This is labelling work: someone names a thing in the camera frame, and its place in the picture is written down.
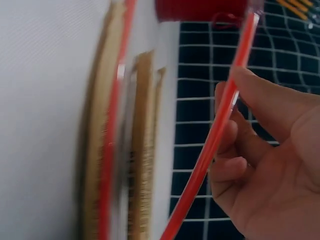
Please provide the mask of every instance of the hand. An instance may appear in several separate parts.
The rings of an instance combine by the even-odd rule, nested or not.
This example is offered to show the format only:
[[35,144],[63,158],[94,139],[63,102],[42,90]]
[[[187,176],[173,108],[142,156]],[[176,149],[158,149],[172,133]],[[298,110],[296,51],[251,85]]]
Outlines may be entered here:
[[[232,73],[240,97],[279,146],[235,109],[210,168],[212,195],[250,240],[320,239],[320,96]],[[225,83],[216,86],[216,108]]]

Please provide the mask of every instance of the white wall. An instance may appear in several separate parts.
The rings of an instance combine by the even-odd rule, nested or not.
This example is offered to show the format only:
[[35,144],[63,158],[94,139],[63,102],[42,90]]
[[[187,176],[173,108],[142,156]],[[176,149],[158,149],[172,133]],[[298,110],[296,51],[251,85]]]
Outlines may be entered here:
[[[74,237],[77,139],[108,6],[109,0],[10,0],[1,4],[1,240]],[[177,34],[177,25],[162,26],[159,35],[153,0],[138,0],[133,24],[128,63],[135,54],[154,48],[159,39],[171,45],[166,53],[161,50],[159,55],[157,50],[156,66],[176,63],[174,54],[171,57],[175,44],[170,40],[177,40],[171,37]],[[175,104],[169,102],[176,94],[174,71],[170,66],[163,87],[168,94],[162,98],[168,105],[168,110],[161,110],[164,132],[159,131],[164,140],[173,131],[172,126],[165,130],[163,123],[174,114],[171,106]],[[161,212],[155,212],[155,218],[158,214],[161,229],[166,219]]]

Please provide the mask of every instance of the white grid line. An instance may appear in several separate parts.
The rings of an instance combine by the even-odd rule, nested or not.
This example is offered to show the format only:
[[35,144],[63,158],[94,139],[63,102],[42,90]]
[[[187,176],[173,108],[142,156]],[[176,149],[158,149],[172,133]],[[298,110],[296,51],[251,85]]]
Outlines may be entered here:
[[[181,195],[170,195],[171,198],[173,199],[179,199],[181,197]],[[204,198],[212,198],[212,195],[197,195],[195,196],[196,199],[204,199]]]
[[[284,6],[282,6],[281,5],[281,8],[282,8],[282,11],[283,11],[283,14],[284,14],[284,16],[287,16],[287,12],[286,12],[286,10],[285,10],[285,7]],[[285,17],[284,18],[284,24],[285,24],[285,26],[286,26],[286,30],[288,31],[288,33],[290,34],[290,36],[291,36],[291,38],[292,38],[292,40],[293,40],[293,43],[294,43],[294,45],[295,45],[295,48],[296,48],[296,50],[297,50],[297,73],[298,73],[298,76],[299,76],[299,79],[300,79],[300,82],[301,82],[301,84],[303,85],[303,86],[306,86],[306,83],[305,83],[305,80],[304,80],[304,78],[303,78],[303,76],[302,76],[302,73],[301,73],[301,51],[300,51],[300,48],[299,48],[299,45],[298,45],[298,43],[297,43],[297,40],[296,40],[296,38],[294,37],[294,35],[292,34],[292,32],[291,32],[291,29],[289,28],[289,25],[288,25],[288,19]]]
[[[183,124],[212,124],[214,121],[209,120],[209,121],[176,121],[175,124],[177,125],[183,125]],[[251,124],[256,124],[259,123],[258,120],[256,119],[247,119],[247,122]]]
[[[278,141],[266,141],[269,144],[279,144]],[[188,147],[203,147],[204,143],[183,143],[175,144],[175,148],[188,148]]]
[[230,221],[229,217],[221,218],[186,218],[184,222],[217,222],[217,221]]
[[[230,64],[212,64],[209,63],[179,63],[181,66],[205,66],[205,67],[225,67],[230,68]],[[248,65],[249,69],[255,69],[255,70],[269,70],[269,71],[278,71],[278,72],[288,72],[288,73],[298,73],[298,70],[292,70],[292,69],[284,69],[284,68],[273,68],[268,66],[254,66],[254,65]],[[315,72],[309,72],[309,71],[301,71],[303,74],[312,75],[312,76],[319,76],[320,73]],[[201,78],[190,78],[190,77],[180,77],[177,79],[179,80],[190,80],[190,81],[203,81],[203,82],[210,82],[209,79],[201,79]],[[221,82],[220,80],[213,80],[214,83]]]
[[179,97],[177,101],[195,101],[195,100],[214,100],[214,96],[200,96],[200,97]]
[[[211,23],[208,23],[208,27],[209,27],[209,43],[210,43],[210,47],[209,47],[209,62],[210,64],[213,64],[214,62],[214,41],[213,41],[213,35],[212,35],[212,26]],[[210,67],[209,68],[209,79],[210,79],[210,97],[212,97],[211,101],[210,101],[210,109],[209,109],[209,113],[210,113],[210,120],[213,121],[214,120],[214,72],[213,72],[213,68]],[[206,177],[204,179],[204,181],[207,181],[207,185],[206,185],[206,190],[205,190],[205,194],[209,195],[210,194],[210,182],[209,182],[209,178]],[[210,198],[207,198],[205,200],[205,205],[204,205],[204,218],[208,219],[210,217]],[[206,221],[203,224],[203,235],[202,235],[202,240],[207,240],[208,239],[208,232],[209,232],[209,222]]]
[[[214,33],[215,35],[216,34],[235,34],[235,35],[238,35],[238,32],[236,31],[222,31],[222,32],[215,32]],[[264,34],[264,33],[256,33],[255,36],[262,36],[262,37],[268,37],[267,34]],[[292,40],[291,37],[288,37],[288,36],[274,36],[274,38],[278,38],[278,39],[285,39],[285,40]],[[313,45],[311,42],[309,41],[305,41],[305,40],[301,40],[301,39],[295,39],[295,41],[297,41],[298,43],[304,43],[304,44],[310,44],[310,45]],[[204,43],[188,43],[188,44],[180,44],[179,45],[180,47],[189,47],[189,46],[209,46],[209,44],[204,44]]]
[[[288,51],[288,50],[282,50],[282,49],[276,49],[275,48],[275,44],[273,41],[273,38],[270,34],[268,34],[270,41],[271,42],[271,48],[266,48],[266,47],[257,47],[257,46],[253,46],[252,49],[253,50],[262,50],[262,51],[268,51],[268,52],[276,52],[276,53],[283,53],[283,54],[291,54],[291,55],[296,55],[296,56],[302,56],[302,57],[306,57],[306,58],[310,58],[310,59],[315,59],[318,60],[319,58],[317,56],[313,56],[313,55],[308,55],[308,54],[304,54],[301,52],[294,52],[294,51]],[[184,44],[181,45],[181,47],[210,47],[210,44]],[[214,48],[224,48],[224,49],[236,49],[237,46],[235,45],[219,45],[219,44],[214,44],[212,45],[212,47]]]
[[[283,27],[277,27],[277,26],[265,26],[267,29],[274,29],[274,30],[285,30]],[[300,34],[306,34],[304,31],[300,31],[300,30],[297,30],[297,29],[292,29],[291,30],[292,32],[295,32],[295,33],[300,33]],[[209,33],[209,31],[180,31],[180,33],[182,34],[204,34],[204,33]],[[212,31],[212,33],[214,34],[224,34],[224,33],[227,33],[227,34],[239,34],[238,31]],[[312,36],[315,36],[315,37],[320,37],[320,34],[313,34],[312,32],[310,32],[310,34]]]

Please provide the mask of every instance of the finger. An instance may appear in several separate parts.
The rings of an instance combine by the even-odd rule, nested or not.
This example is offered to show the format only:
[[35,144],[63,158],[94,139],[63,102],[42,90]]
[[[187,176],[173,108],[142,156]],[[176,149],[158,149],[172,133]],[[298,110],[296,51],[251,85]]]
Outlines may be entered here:
[[215,183],[221,183],[239,179],[247,168],[247,161],[239,156],[235,158],[220,158],[212,164],[210,179]]
[[217,150],[217,157],[235,158],[238,156],[234,146],[238,135],[237,133],[237,124],[234,121],[229,120],[225,126],[224,133],[221,138],[221,143]]
[[252,172],[243,157],[224,159],[212,164],[209,173],[212,196],[228,216],[231,215],[244,178],[249,178]]
[[[221,101],[222,93],[225,87],[225,82],[220,82],[215,88],[215,102],[214,109],[218,109],[219,103]],[[221,158],[235,158],[238,157],[236,148],[234,146],[235,140],[237,138],[238,127],[234,121],[229,120],[225,126],[224,133],[221,138],[215,160],[218,161]]]
[[[225,82],[220,82],[216,86],[215,110],[217,110],[217,108],[219,107],[225,86]],[[257,166],[263,156],[272,149],[272,146],[266,141],[262,140],[259,136],[257,136],[255,131],[252,129],[251,124],[245,120],[243,115],[237,109],[233,110],[230,119],[233,120],[237,125],[235,149],[232,149],[230,147],[230,141],[222,140],[218,153],[225,152],[227,148],[229,148],[229,151],[228,153],[224,153],[220,157],[235,158],[238,156],[242,156],[248,161],[250,165],[254,167]],[[225,134],[229,134],[230,138],[234,137],[229,132],[226,132]]]
[[303,113],[318,104],[313,96],[271,83],[248,69],[235,67],[231,74],[241,98],[279,142],[290,136],[293,124]]
[[256,167],[273,147],[255,133],[251,124],[238,110],[232,113],[230,119],[237,124],[236,152],[239,156],[244,157],[251,166]]

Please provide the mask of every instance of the yellow object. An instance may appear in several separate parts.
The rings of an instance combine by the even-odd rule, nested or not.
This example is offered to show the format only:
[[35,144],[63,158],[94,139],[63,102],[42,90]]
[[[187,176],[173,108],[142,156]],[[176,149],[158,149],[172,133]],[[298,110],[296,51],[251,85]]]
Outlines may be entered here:
[[125,6],[112,3],[107,13],[102,31],[92,90],[90,119],[88,125],[88,144],[86,173],[83,197],[83,239],[94,240],[98,232],[99,182],[101,171],[104,128],[107,122],[106,109],[111,95],[120,43],[124,28]]
[[284,1],[284,0],[276,0],[279,4],[281,4],[282,6],[286,7],[287,9],[289,9],[290,11],[292,11],[294,14],[296,14],[299,18],[301,18],[302,20],[308,20],[308,17],[303,14],[301,11],[299,11],[297,8],[295,8],[294,6],[292,6],[291,4],[289,4],[288,2]]
[[300,0],[301,2],[303,2],[305,5],[309,6],[309,7],[312,7],[314,4],[309,1],[309,0]]
[[308,8],[305,5],[303,5],[302,3],[298,2],[297,0],[288,0],[288,1],[292,5],[295,5],[302,12],[304,12],[304,13],[308,12]]

